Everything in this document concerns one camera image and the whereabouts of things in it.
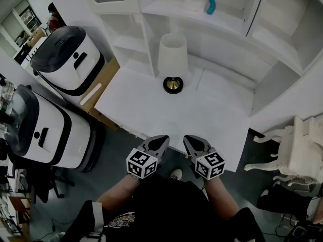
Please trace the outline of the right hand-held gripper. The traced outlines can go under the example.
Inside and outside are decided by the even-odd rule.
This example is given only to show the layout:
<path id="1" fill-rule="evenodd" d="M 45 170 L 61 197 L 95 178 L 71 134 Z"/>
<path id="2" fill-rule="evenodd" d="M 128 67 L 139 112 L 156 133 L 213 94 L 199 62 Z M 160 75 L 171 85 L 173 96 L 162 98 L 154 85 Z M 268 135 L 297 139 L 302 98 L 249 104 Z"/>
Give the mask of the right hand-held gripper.
<path id="1" fill-rule="evenodd" d="M 215 152 L 215 148 L 206 139 L 195 135 L 185 135 L 183 143 L 188 155 L 197 157 L 195 160 L 196 174 L 205 180 L 211 180 L 224 173 L 225 160 L 218 152 Z M 200 152 L 212 153 L 200 156 Z"/>

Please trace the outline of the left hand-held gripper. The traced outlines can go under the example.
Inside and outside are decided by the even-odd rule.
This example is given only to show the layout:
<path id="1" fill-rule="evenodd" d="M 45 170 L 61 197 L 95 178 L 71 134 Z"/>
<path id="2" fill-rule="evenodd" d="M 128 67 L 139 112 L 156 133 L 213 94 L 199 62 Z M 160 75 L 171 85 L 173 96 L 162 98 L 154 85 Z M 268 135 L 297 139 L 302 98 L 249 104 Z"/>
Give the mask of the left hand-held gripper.
<path id="1" fill-rule="evenodd" d="M 168 135 L 158 135 L 146 139 L 141 147 L 144 151 L 151 151 L 151 155 L 138 149 L 132 149 L 126 158 L 127 173 L 139 179 L 145 179 L 157 169 L 158 159 L 167 150 L 170 142 Z"/>

